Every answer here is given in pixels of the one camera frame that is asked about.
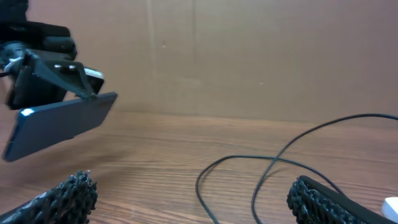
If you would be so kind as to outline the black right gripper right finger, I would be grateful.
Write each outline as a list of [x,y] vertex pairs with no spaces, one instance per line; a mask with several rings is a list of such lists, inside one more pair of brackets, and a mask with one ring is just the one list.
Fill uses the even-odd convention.
[[305,175],[292,184],[287,205],[298,224],[394,224]]

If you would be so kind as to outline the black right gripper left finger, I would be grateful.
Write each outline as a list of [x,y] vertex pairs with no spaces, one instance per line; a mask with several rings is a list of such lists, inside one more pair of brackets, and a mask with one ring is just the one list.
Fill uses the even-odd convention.
[[1,214],[1,224],[86,224],[97,199],[90,172],[79,170],[58,186]]

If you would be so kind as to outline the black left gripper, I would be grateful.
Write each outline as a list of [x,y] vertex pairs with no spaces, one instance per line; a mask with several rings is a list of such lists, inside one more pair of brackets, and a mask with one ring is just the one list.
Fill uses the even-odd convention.
[[6,54],[6,72],[13,84],[6,104],[12,110],[58,103],[68,91],[82,99],[96,98],[84,66],[68,54],[43,50],[16,50]]

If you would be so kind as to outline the Galaxy smartphone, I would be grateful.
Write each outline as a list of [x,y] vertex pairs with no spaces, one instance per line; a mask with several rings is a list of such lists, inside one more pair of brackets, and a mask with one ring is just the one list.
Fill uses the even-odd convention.
[[115,92],[20,110],[2,158],[13,162],[97,128],[116,101]]

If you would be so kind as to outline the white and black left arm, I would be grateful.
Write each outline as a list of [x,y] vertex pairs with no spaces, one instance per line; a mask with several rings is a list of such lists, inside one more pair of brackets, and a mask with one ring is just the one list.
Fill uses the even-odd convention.
[[104,80],[75,60],[68,28],[28,21],[26,0],[1,1],[1,76],[12,86],[5,104],[19,110],[63,101],[67,92],[97,97]]

